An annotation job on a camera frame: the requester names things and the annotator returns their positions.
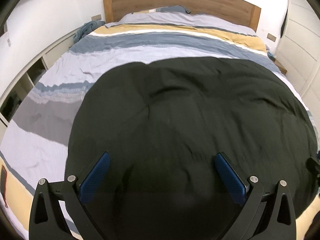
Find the right wall switch plate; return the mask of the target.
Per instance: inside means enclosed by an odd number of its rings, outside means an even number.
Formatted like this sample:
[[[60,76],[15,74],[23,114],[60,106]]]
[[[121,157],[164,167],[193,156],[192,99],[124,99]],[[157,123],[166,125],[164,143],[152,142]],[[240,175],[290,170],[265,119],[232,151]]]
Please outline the right wall switch plate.
[[[267,39],[271,40],[272,42],[276,42],[277,40],[277,38],[270,33],[267,34]]]

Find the teal cloth on shelf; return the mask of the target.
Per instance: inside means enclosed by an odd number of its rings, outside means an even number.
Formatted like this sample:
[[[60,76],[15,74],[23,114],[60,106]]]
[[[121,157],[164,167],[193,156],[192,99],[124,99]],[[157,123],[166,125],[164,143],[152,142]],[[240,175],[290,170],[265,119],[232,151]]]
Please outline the teal cloth on shelf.
[[[81,26],[75,33],[75,36],[73,38],[73,42],[77,43],[82,38],[84,38],[86,35],[93,32],[95,29],[103,26],[105,24],[105,21],[96,20],[96,21],[90,21],[85,23],[83,26]]]

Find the blue grey pillow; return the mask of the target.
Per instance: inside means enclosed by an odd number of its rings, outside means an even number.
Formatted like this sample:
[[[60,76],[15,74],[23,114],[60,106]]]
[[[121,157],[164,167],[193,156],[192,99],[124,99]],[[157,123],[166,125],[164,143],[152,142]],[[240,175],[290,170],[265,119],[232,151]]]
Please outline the blue grey pillow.
[[[190,14],[191,11],[181,5],[173,5],[173,6],[168,6],[168,7],[160,7],[160,8],[154,8],[154,9],[149,9],[148,12],[180,12],[184,14]]]

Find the white low shelf unit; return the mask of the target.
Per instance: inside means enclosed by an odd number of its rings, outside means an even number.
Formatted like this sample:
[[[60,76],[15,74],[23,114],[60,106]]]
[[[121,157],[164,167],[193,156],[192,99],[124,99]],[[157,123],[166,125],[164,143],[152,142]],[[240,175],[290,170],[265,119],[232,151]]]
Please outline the white low shelf unit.
[[[39,60],[42,62],[45,71],[51,68],[54,63],[61,57],[61,55],[64,54],[74,44],[73,38],[79,29],[80,28],[78,27],[53,42],[51,45],[37,54],[26,66],[24,66],[22,70],[20,70],[19,73],[14,77],[14,79],[9,83],[5,91],[1,94],[1,107],[6,102],[7,97],[9,96],[11,91],[20,81],[22,81],[20,87],[24,90],[24,94],[27,95],[27,90],[31,90],[31,88],[35,86],[35,83],[28,74],[29,69],[31,69],[33,65],[36,64]]]

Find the striped duvet cover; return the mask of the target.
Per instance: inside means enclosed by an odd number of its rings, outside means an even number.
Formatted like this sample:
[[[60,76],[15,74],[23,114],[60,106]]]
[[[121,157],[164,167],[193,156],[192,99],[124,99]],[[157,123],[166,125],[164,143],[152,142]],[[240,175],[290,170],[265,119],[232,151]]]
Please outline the striped duvet cover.
[[[71,46],[40,78],[9,122],[1,143],[1,207],[20,238],[29,237],[39,180],[51,183],[68,177],[65,168],[73,122],[96,81],[125,64],[189,57],[248,60],[270,70],[303,104],[316,135],[310,111],[252,29],[209,15],[128,14]],[[310,174],[318,192],[316,177]],[[65,203],[59,203],[72,235],[79,237]]]

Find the wall switch plate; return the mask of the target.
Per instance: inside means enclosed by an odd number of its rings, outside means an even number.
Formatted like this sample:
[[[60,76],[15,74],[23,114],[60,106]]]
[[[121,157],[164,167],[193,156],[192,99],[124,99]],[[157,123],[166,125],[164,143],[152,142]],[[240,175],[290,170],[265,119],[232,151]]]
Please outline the wall switch plate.
[[[91,17],[91,20],[93,20],[93,21],[99,21],[99,20],[101,20],[101,15],[92,16],[92,17]]]
[[[277,38],[270,33],[267,34],[267,39],[271,40],[272,42],[276,42],[277,40]]]

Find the wooden headboard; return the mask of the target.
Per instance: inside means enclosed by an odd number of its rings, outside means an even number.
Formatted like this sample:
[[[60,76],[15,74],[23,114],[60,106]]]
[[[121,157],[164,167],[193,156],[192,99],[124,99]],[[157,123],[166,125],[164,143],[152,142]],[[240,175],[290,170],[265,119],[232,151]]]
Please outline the wooden headboard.
[[[244,0],[103,0],[106,22],[131,12],[181,5],[192,14],[207,14],[257,31],[261,8]]]

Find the left wall switch plate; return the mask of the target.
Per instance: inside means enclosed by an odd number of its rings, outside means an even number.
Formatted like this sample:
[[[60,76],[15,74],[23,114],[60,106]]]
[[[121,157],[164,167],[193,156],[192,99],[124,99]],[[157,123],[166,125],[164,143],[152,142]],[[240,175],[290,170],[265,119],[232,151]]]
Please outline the left wall switch plate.
[[[93,20],[93,21],[99,21],[99,20],[101,20],[101,15],[92,16],[92,17],[91,17],[91,20]]]

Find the wooden nightstand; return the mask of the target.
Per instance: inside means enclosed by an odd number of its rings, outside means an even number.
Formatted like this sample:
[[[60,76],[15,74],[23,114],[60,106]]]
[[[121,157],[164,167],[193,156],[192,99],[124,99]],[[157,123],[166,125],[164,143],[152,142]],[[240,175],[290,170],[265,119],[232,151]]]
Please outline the wooden nightstand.
[[[284,75],[287,74],[287,69],[273,56],[268,55],[269,59],[279,68],[280,72]]]

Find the black puffer jacket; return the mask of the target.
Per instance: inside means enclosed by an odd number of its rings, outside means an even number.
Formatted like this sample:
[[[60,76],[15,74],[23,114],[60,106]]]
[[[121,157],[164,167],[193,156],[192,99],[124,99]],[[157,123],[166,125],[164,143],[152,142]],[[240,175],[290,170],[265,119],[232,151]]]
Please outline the black puffer jacket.
[[[297,216],[316,196],[303,104],[265,67],[215,57],[106,72],[75,116],[65,174],[109,154],[86,204],[108,239],[216,239],[240,210],[215,168],[219,152],[264,185],[287,181]]]

